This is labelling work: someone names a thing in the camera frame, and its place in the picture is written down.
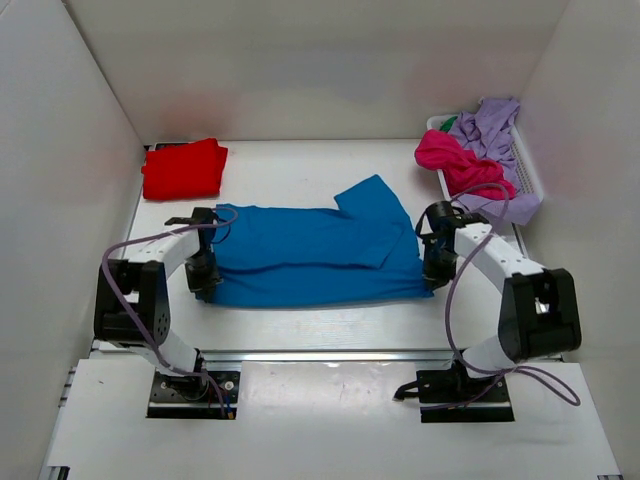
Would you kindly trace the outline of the blue t shirt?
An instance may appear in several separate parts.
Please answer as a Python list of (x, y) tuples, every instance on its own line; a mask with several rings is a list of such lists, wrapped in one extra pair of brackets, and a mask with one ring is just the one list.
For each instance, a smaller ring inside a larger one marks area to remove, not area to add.
[(207, 302), (281, 309), (432, 297), (410, 217), (373, 175), (335, 208), (220, 204), (213, 242), (221, 282)]

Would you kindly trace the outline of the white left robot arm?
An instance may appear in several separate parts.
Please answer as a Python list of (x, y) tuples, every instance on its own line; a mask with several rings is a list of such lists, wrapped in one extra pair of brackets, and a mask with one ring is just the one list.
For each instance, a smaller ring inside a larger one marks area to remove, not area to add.
[(136, 353), (188, 398), (208, 389), (209, 373), (200, 351), (171, 328), (167, 280), (185, 269), (188, 290), (212, 302), (222, 282), (214, 252), (216, 230), (228, 223), (212, 208), (172, 217), (166, 230), (109, 247), (99, 267), (94, 335)]

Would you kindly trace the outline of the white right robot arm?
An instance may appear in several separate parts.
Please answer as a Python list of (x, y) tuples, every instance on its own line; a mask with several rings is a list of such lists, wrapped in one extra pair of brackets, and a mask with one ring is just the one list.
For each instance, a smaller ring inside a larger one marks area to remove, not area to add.
[[(423, 212), (416, 235), (424, 245), (423, 280), (435, 291), (447, 286), (445, 332), (454, 362), (449, 391), (471, 400), (484, 388), (484, 378), (511, 372), (530, 360), (577, 350), (582, 329), (573, 276), (526, 258), (494, 233), (479, 213), (464, 213), (449, 201)], [(497, 333), (459, 350), (453, 340), (451, 307), (454, 288), (464, 270), (474, 265), (501, 294)]]

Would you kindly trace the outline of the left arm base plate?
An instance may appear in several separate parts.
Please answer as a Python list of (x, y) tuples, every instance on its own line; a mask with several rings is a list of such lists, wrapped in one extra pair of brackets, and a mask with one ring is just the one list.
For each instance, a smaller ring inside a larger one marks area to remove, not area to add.
[(146, 417), (150, 419), (235, 420), (241, 387), (241, 364), (208, 363), (208, 374), (221, 396), (210, 383), (200, 378), (168, 376), (154, 372)]

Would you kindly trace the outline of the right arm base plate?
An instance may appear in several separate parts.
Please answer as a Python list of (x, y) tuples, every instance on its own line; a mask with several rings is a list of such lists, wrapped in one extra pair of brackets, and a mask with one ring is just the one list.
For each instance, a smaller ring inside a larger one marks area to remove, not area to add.
[(464, 370), (418, 370), (400, 386), (396, 402), (416, 399), (422, 424), (510, 423), (515, 421), (506, 381), (470, 378)]

